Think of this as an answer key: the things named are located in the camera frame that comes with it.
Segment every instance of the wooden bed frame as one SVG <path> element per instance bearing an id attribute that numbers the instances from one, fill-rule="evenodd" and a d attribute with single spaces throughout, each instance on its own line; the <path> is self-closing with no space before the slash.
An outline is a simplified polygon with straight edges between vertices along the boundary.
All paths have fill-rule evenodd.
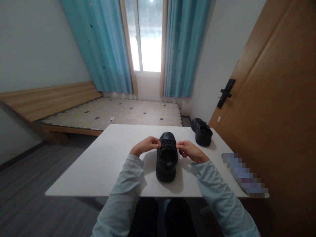
<path id="1" fill-rule="evenodd" d="M 99 136 L 102 131 L 41 124 L 34 121 L 102 97 L 92 81 L 43 87 L 0 94 L 0 100 L 10 107 L 35 132 L 50 143 L 69 141 L 64 133 Z"/>

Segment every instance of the window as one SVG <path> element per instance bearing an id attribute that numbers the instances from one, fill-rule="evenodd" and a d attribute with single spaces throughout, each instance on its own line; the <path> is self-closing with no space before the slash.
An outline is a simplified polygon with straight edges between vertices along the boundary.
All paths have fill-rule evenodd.
<path id="1" fill-rule="evenodd" d="M 125 0 L 135 71 L 160 72 L 163 0 Z"/>

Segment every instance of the door handle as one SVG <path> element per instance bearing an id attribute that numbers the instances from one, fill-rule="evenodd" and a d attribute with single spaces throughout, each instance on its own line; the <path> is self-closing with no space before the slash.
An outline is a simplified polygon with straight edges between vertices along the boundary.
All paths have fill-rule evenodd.
<path id="1" fill-rule="evenodd" d="M 231 88 L 233 87 L 234 83 L 235 83 L 235 79 L 229 79 L 227 82 L 227 85 L 225 87 L 225 89 L 221 89 L 221 92 L 223 93 L 222 96 L 220 97 L 220 100 L 217 104 L 218 108 L 222 108 L 226 98 L 230 98 L 232 96 L 232 94 L 230 93 Z"/>

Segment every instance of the patterned mattress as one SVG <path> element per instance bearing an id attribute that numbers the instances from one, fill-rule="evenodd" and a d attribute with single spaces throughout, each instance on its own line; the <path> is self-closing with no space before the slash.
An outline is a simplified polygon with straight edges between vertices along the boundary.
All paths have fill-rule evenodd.
<path id="1" fill-rule="evenodd" d="M 44 124 L 104 130 L 116 124 L 182 126 L 177 104 L 143 100 L 99 98 L 42 120 Z"/>

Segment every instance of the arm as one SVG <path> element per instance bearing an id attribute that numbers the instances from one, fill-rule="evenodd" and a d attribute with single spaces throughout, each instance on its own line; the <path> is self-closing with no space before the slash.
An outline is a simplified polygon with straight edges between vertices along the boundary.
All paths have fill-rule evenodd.
<path id="1" fill-rule="evenodd" d="M 224 236 L 260 236 L 250 214 L 228 187 L 212 161 L 189 141 L 178 142 L 183 157 L 190 157 L 196 164 L 201 193 L 222 227 Z"/>
<path id="2" fill-rule="evenodd" d="M 127 156 L 123 170 L 101 210 L 92 236 L 127 236 L 138 201 L 139 184 L 144 162 L 139 156 L 152 149 L 158 149 L 157 138 L 148 137 L 134 146 Z"/>

